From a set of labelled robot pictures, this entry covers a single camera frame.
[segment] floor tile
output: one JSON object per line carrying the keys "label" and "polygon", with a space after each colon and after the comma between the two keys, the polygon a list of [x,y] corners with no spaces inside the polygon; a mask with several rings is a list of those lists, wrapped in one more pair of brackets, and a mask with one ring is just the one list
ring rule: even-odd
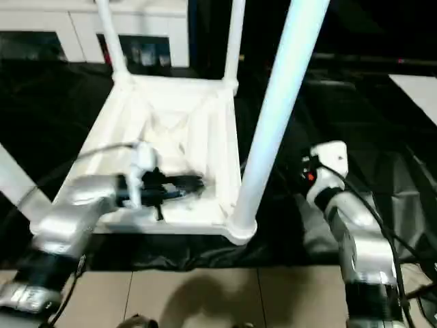
{"label": "floor tile", "polygon": [[267,328],[346,326],[339,267],[260,269],[259,281]]}
{"label": "floor tile", "polygon": [[165,328],[264,327],[255,269],[134,273],[126,317],[142,314]]}
{"label": "floor tile", "polygon": [[0,285],[14,278],[15,270],[0,270]]}
{"label": "floor tile", "polygon": [[[411,292],[416,288],[427,285],[431,281],[422,273],[420,268],[414,264],[405,264],[402,266],[402,276],[404,277],[405,291]],[[422,316],[417,300],[410,301],[410,313],[416,328],[430,328],[431,326]]]}
{"label": "floor tile", "polygon": [[124,318],[131,277],[131,272],[86,272],[56,327],[116,328]]}

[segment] wire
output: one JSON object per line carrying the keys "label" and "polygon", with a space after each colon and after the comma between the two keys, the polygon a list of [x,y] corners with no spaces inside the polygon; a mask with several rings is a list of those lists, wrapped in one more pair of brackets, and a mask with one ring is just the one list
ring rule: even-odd
{"label": "wire", "polygon": [[71,284],[70,290],[68,291],[68,294],[67,294],[66,298],[64,299],[64,302],[62,303],[62,305],[59,308],[59,310],[56,312],[56,315],[53,317],[52,321],[50,323],[48,323],[46,326],[44,326],[44,327],[47,327],[47,328],[54,327],[55,323],[59,320],[59,318],[61,317],[62,313],[66,309],[66,307],[68,305],[68,302],[70,302],[71,296],[73,295],[74,289],[76,288],[77,282],[78,282],[79,278],[83,274],[83,271],[84,271],[84,268],[85,268],[85,260],[86,260],[85,255],[82,255],[81,259],[79,260],[79,264],[77,265],[77,270],[76,270],[76,272],[74,272],[73,282]]}
{"label": "wire", "polygon": [[[410,303],[406,297],[406,293],[405,293],[405,286],[404,286],[404,279],[402,277],[402,271],[401,271],[401,264],[400,264],[400,260],[399,260],[399,255],[396,252],[396,247],[395,247],[395,243],[394,243],[394,239],[396,240],[401,240],[404,245],[407,245],[407,243],[401,239],[401,237],[399,237],[398,235],[396,235],[396,233],[394,231],[392,231],[391,229],[389,229],[385,223],[383,222],[383,220],[381,219],[381,217],[379,216],[379,214],[376,212],[376,210],[369,204],[369,202],[359,193],[358,189],[355,188],[355,186],[353,184],[351,184],[349,181],[347,181],[339,172],[335,171],[334,169],[332,169],[329,166],[326,166],[323,163],[318,163],[320,167],[323,167],[324,169],[327,169],[328,171],[330,171],[331,173],[333,173],[334,175],[336,175],[336,177],[338,177],[341,181],[343,181],[343,183],[345,184],[345,186],[353,193],[355,194],[355,196],[363,203],[363,205],[365,206],[365,208],[375,217],[376,222],[378,223],[378,225],[381,228],[381,233],[382,235],[387,239],[387,241],[389,242],[391,251],[393,253],[393,262],[395,264],[395,271],[396,271],[396,280],[397,280],[397,288],[399,289],[399,298],[401,301],[401,307],[402,310],[404,311],[404,315],[405,315],[405,319],[407,320],[408,326],[410,328],[415,328],[414,326],[414,322],[412,320],[411,314],[410,314]],[[411,254],[413,256],[415,256],[416,251],[413,250],[413,248],[411,246],[408,246],[407,248]]]}

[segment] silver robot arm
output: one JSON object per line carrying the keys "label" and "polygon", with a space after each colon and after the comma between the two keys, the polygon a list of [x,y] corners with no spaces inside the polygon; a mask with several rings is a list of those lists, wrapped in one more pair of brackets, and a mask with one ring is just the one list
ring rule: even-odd
{"label": "silver robot arm", "polygon": [[121,176],[75,180],[40,222],[15,278],[0,290],[0,327],[33,328],[59,309],[61,291],[101,216],[117,210]]}
{"label": "silver robot arm", "polygon": [[353,193],[345,191],[342,179],[320,163],[345,177],[346,145],[335,141],[312,148],[304,158],[302,179],[308,203],[324,212],[339,244],[349,312],[347,327],[405,327],[389,242],[372,213]]}
{"label": "silver robot arm", "polygon": [[201,176],[165,176],[152,148],[140,143],[137,150],[128,174],[84,176],[62,189],[39,222],[15,278],[0,288],[0,328],[37,328],[59,309],[62,289],[101,216],[121,207],[155,206],[160,213],[165,200],[203,190]]}

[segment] cabinet door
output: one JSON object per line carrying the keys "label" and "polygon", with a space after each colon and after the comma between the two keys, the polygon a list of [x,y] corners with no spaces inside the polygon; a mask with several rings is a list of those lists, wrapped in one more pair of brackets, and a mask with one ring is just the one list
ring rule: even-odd
{"label": "cabinet door", "polygon": [[[81,43],[87,62],[105,62],[102,50],[103,34],[100,17],[96,13],[71,13],[72,21]],[[114,14],[113,22],[116,32],[122,40],[122,47],[127,58],[130,49],[125,44],[127,38],[136,40],[135,43],[150,42],[160,38],[158,44],[167,43],[171,65],[188,67],[188,25],[183,17],[149,16],[140,14]]]}
{"label": "cabinet door", "polygon": [[55,33],[63,56],[69,62],[83,62],[84,56],[72,20],[67,12],[1,11],[0,34],[13,36],[31,32]]}

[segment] black fabric backdrop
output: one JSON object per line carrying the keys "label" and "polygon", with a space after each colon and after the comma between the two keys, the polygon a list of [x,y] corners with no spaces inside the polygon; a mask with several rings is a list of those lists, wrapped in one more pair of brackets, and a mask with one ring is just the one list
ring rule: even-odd
{"label": "black fabric backdrop", "polygon": [[[195,76],[186,70],[147,73]],[[267,80],[244,66],[239,75],[235,104],[244,163]],[[2,63],[0,142],[38,180],[77,154],[112,85],[103,65]],[[236,247],[219,236],[95,235],[90,267],[183,271],[336,263],[337,245],[328,226],[294,183],[301,150],[334,139],[347,143],[348,178],[375,203],[386,224],[422,254],[434,256],[437,127],[386,74],[319,67],[308,71],[302,85],[250,243]],[[42,189],[53,197],[61,182]],[[1,217],[11,208],[0,197]],[[1,263],[11,268],[31,236],[21,215],[2,224]],[[399,252],[410,260],[405,249]]]}

